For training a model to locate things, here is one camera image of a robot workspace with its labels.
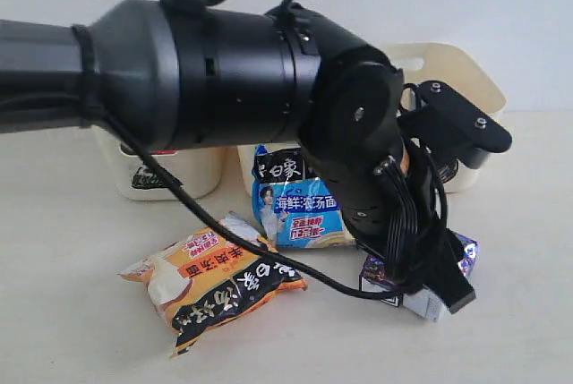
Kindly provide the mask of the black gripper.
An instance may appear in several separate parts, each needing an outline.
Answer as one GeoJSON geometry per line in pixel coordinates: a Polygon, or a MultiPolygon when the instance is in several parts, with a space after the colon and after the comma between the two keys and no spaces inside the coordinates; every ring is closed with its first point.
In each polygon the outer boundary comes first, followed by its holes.
{"type": "Polygon", "coordinates": [[[469,276],[475,241],[447,229],[449,205],[434,152],[423,141],[406,141],[404,170],[387,155],[370,171],[370,191],[379,203],[364,217],[345,217],[358,245],[384,265],[391,294],[429,287],[450,314],[475,299],[469,276]]]}

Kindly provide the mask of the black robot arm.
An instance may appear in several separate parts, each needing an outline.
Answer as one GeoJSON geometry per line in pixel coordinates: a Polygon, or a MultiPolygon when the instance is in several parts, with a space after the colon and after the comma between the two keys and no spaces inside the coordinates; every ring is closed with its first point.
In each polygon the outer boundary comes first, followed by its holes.
{"type": "Polygon", "coordinates": [[[456,312],[475,290],[434,149],[404,126],[404,74],[323,15],[124,0],[89,26],[1,23],[1,130],[97,126],[151,153],[295,141],[398,292],[456,312]]]}

